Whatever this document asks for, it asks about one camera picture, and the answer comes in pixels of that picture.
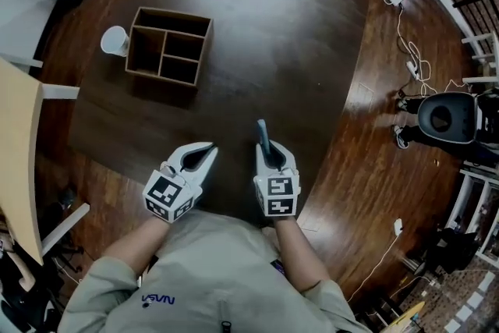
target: white paper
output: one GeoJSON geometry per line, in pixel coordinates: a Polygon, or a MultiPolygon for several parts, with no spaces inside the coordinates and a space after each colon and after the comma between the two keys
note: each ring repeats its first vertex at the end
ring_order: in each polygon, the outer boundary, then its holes
{"type": "Polygon", "coordinates": [[[466,305],[463,305],[455,316],[458,319],[461,319],[461,321],[466,322],[466,320],[469,318],[469,315],[471,315],[472,313],[473,311],[471,311],[466,305]]]}
{"type": "Polygon", "coordinates": [[[451,321],[447,324],[447,326],[444,329],[445,331],[448,331],[448,333],[454,333],[460,327],[461,325],[458,322],[456,322],[454,319],[451,319],[451,321]]]}
{"type": "Polygon", "coordinates": [[[487,274],[485,275],[485,278],[483,278],[482,282],[478,286],[478,288],[480,290],[482,290],[483,292],[486,292],[487,289],[490,286],[490,283],[492,283],[492,281],[494,280],[495,277],[496,277],[495,274],[493,274],[492,272],[488,271],[487,274]]]}
{"type": "Polygon", "coordinates": [[[468,305],[472,306],[473,308],[478,308],[480,303],[483,300],[483,296],[478,294],[477,292],[474,292],[471,297],[468,298],[468,305]]]}

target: wooden organizer box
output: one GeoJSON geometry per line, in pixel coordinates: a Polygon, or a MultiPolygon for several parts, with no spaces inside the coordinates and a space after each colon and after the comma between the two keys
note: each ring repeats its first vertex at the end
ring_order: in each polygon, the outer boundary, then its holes
{"type": "Polygon", "coordinates": [[[212,30],[209,18],[139,7],[130,29],[125,71],[195,87],[212,30]]]}

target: dark table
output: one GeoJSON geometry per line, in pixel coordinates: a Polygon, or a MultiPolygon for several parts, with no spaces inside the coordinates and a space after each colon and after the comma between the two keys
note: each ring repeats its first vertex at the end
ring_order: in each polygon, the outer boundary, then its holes
{"type": "Polygon", "coordinates": [[[214,141],[218,159],[200,206],[261,222],[254,196],[257,120],[313,186],[356,67],[369,0],[121,0],[109,26],[141,5],[214,19],[198,91],[125,73],[96,49],[81,83],[70,144],[145,183],[177,146],[214,141]]]}

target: white cup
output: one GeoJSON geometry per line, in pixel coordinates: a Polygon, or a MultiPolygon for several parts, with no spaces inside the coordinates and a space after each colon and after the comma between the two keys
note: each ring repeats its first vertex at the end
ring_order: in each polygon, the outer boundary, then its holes
{"type": "Polygon", "coordinates": [[[130,39],[123,27],[114,25],[104,32],[101,38],[101,49],[109,55],[126,57],[130,39]]]}

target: sleeve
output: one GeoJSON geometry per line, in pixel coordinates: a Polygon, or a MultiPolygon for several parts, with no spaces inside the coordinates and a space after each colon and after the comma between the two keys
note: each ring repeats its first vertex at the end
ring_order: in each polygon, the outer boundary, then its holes
{"type": "Polygon", "coordinates": [[[109,313],[137,290],[135,273],[121,260],[103,257],[94,262],[73,293],[58,333],[94,333],[109,313]]]}
{"type": "Polygon", "coordinates": [[[320,308],[337,331],[370,332],[363,324],[356,321],[340,286],[332,280],[319,282],[315,287],[304,292],[303,296],[320,308]]]}

